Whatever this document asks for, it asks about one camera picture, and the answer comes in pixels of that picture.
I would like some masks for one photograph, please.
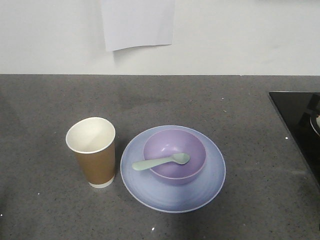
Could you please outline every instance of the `black glass surface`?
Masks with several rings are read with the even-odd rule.
[[[320,136],[316,133],[318,129],[312,127],[311,119],[314,120],[320,112],[320,93],[273,91],[269,94],[319,187]]]

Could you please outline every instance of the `plate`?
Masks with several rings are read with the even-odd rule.
[[[132,168],[132,163],[144,159],[143,147],[147,139],[168,129],[194,134],[205,147],[205,166],[190,183],[165,184],[151,170],[136,171]],[[218,147],[202,133],[184,126],[165,125],[143,131],[129,142],[122,154],[120,172],[125,187],[140,203],[160,212],[186,213],[205,206],[217,196],[225,182],[226,164]]]
[[[320,136],[319,122],[320,122],[320,116],[316,112],[313,112],[310,117],[310,123],[311,123],[311,127],[313,128],[315,133],[318,134],[318,136]]]

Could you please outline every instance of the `cup rim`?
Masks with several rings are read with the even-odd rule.
[[[101,120],[104,120],[105,122],[107,122],[108,124],[111,125],[112,127],[112,141],[110,141],[109,144],[107,144],[106,146],[98,149],[98,150],[94,150],[94,151],[79,151],[79,150],[76,150],[74,149],[73,147],[70,146],[69,142],[68,142],[68,136],[70,135],[70,132],[73,128],[75,128],[77,125],[81,124],[82,122],[85,122],[85,121],[88,121],[88,120],[91,120],[91,119],[101,119]],[[95,154],[95,153],[98,153],[98,152],[101,152],[103,150],[105,150],[106,148],[108,148],[114,141],[115,141],[115,137],[116,137],[116,129],[115,129],[115,126],[107,119],[103,118],[103,117],[99,117],[99,116],[92,116],[92,117],[88,117],[88,118],[85,118],[85,119],[82,119],[80,121],[78,121],[77,123],[75,123],[74,125],[72,125],[68,132],[66,133],[65,135],[65,142],[66,142],[66,145],[68,146],[69,149],[71,149],[72,151],[74,151],[75,153],[78,153],[78,154]]]

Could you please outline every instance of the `plastic spoon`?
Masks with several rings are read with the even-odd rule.
[[[175,162],[177,164],[186,164],[187,162],[189,162],[189,160],[190,160],[190,156],[188,154],[175,153],[169,157],[150,159],[150,160],[144,160],[144,161],[136,161],[132,163],[132,168],[137,171],[142,171],[142,170],[150,169],[155,166],[169,163],[169,162]]]

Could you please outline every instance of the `tableware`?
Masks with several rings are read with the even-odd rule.
[[[315,133],[320,136],[320,116],[317,112],[312,112],[310,123]]]
[[[175,153],[188,154],[190,161],[185,165],[169,162],[150,170],[168,184],[193,181],[206,162],[205,147],[194,134],[183,129],[162,130],[153,134],[143,147],[144,159],[163,158]]]
[[[194,134],[206,150],[205,166],[198,177],[187,184],[171,185],[160,181],[151,171],[135,171],[132,163],[143,158],[143,148],[153,134],[178,129]],[[166,213],[186,213],[210,203],[220,192],[226,177],[224,158],[218,147],[202,133],[175,125],[148,129],[126,146],[120,163],[123,183],[129,193],[143,205]]]
[[[136,161],[132,163],[132,168],[136,171],[142,171],[146,169],[153,168],[155,166],[166,164],[169,162],[174,162],[176,164],[186,164],[189,162],[190,156],[186,153],[175,153],[169,157],[149,159],[143,161]]]
[[[73,125],[65,136],[67,146],[94,188],[110,185],[115,177],[115,136],[111,122],[89,117]]]

